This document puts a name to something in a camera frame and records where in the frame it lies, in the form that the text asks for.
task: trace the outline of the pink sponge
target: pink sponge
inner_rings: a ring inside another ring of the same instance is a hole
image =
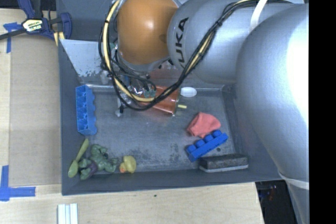
[[[207,134],[219,129],[221,126],[220,124],[221,123],[216,117],[199,112],[189,124],[187,131],[193,136],[204,138]]]

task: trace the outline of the blue tape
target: blue tape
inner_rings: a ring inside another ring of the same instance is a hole
[[[9,23],[9,24],[4,24],[4,28],[8,31],[11,32],[13,30],[20,30],[22,28],[21,24],[18,23]],[[7,38],[7,49],[6,53],[10,53],[12,50],[12,40],[11,37]]]
[[[8,165],[2,167],[0,183],[0,201],[9,201],[15,197],[34,197],[36,187],[10,188],[8,186]]]

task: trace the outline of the white tape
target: white tape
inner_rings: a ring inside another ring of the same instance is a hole
[[[288,177],[284,176],[280,172],[279,172],[279,175],[281,176],[281,178],[284,181],[286,181],[287,184],[291,184],[291,185],[296,186],[298,188],[309,190],[309,182],[305,182],[305,181],[300,181],[300,180],[288,178]]]
[[[256,8],[254,9],[250,22],[250,32],[252,32],[253,29],[258,26],[260,14],[263,11],[267,1],[268,0],[259,0]]]

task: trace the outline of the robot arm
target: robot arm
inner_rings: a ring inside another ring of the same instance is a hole
[[[238,102],[289,186],[299,222],[309,223],[309,7],[267,0],[256,20],[259,1],[126,0],[114,16],[116,58],[107,38],[113,11],[104,27],[104,61],[117,94],[130,97],[136,110],[162,102],[191,72],[207,83],[235,84]],[[181,75],[149,97],[130,91],[113,67],[141,80],[168,59]]]

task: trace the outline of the yellow rubber duck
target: yellow rubber duck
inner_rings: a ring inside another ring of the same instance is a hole
[[[131,174],[134,173],[137,168],[137,162],[135,161],[133,156],[123,156],[123,162],[119,166],[119,171],[121,173],[129,172]]]

